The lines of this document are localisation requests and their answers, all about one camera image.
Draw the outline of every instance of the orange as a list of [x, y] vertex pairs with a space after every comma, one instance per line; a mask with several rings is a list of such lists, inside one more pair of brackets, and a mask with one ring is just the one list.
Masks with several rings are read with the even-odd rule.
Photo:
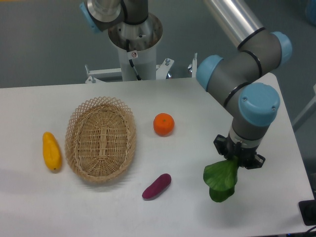
[[174, 120], [171, 115], [161, 113], [154, 119], [154, 130], [159, 136], [168, 136], [174, 128]]

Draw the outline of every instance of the black cable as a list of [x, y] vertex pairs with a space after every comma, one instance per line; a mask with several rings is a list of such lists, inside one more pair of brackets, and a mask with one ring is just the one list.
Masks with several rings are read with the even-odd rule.
[[306, 232], [303, 234], [303, 237], [308, 237], [309, 233], [310, 233], [312, 230], [314, 230], [314, 229], [316, 229], [316, 226], [314, 226], [314, 227], [310, 228], [308, 231], [306, 231]]
[[[130, 41], [127, 39], [127, 40], [126, 40], [126, 52], [127, 52], [127, 53], [130, 51], [130, 50], [129, 50], [129, 42], [130, 42]], [[135, 65], [134, 65], [134, 63], [133, 63], [133, 60], [132, 60], [132, 59], [129, 59], [128, 61], [129, 61], [130, 66], [131, 66], [131, 67], [133, 68], [133, 70], [134, 70], [134, 73], [135, 73], [135, 76], [136, 76], [137, 80], [142, 80], [141, 77], [139, 76], [139, 74], [138, 74], [136, 68], [135, 68]]]

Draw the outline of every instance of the metal bracket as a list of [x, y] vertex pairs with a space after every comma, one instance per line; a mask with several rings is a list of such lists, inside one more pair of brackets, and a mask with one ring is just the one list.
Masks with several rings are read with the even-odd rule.
[[[173, 64], [174, 60], [166, 58], [161, 65], [156, 65], [156, 79], [170, 78], [171, 75], [169, 73], [169, 70], [171, 69]], [[85, 83], [106, 82], [107, 80], [112, 80], [115, 77], [122, 76], [121, 68], [90, 71], [88, 65], [85, 65], [85, 70], [88, 77]]]
[[194, 58], [192, 60], [192, 63], [188, 66], [188, 71], [191, 74], [191, 77], [196, 78], [197, 77], [197, 70], [198, 70], [198, 53], [194, 54]]
[[316, 84], [314, 85], [314, 92], [315, 96], [293, 120], [292, 127], [294, 132], [297, 131], [303, 125], [303, 123], [316, 111]]
[[165, 61], [159, 65], [156, 71], [156, 80], [164, 80], [167, 78], [167, 75], [174, 63], [174, 60], [166, 58]]

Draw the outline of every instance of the yellow mango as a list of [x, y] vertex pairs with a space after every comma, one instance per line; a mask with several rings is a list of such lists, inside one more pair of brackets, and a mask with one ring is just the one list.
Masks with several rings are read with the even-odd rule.
[[56, 138], [50, 132], [43, 134], [43, 157], [47, 168], [58, 171], [62, 165], [62, 156]]

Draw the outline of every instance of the blue joint cap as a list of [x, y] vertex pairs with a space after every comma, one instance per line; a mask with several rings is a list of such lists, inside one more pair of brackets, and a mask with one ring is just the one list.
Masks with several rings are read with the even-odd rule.
[[94, 23], [94, 21], [91, 19], [88, 10], [85, 8], [84, 2], [82, 2], [79, 5], [81, 11], [83, 12], [90, 28], [92, 29], [92, 31], [96, 34], [96, 33], [100, 33], [101, 31], [99, 30], [99, 28], [96, 26], [96, 24]]
[[211, 55], [204, 59], [204, 61], [201, 62], [197, 68], [197, 81], [204, 88], [204, 90], [207, 90], [207, 85], [213, 74], [213, 71], [222, 59], [223, 58], [218, 55]]
[[244, 88], [238, 99], [241, 115], [252, 125], [269, 126], [277, 116], [280, 97], [277, 91], [263, 83], [253, 83]]
[[281, 44], [281, 50], [282, 50], [282, 56], [281, 56], [281, 62], [280, 62], [280, 66], [281, 66], [284, 63], [286, 63], [292, 56], [292, 51], [293, 51], [292, 43], [290, 39], [285, 34], [282, 34], [281, 32], [272, 32], [272, 34], [274, 34], [278, 38]]

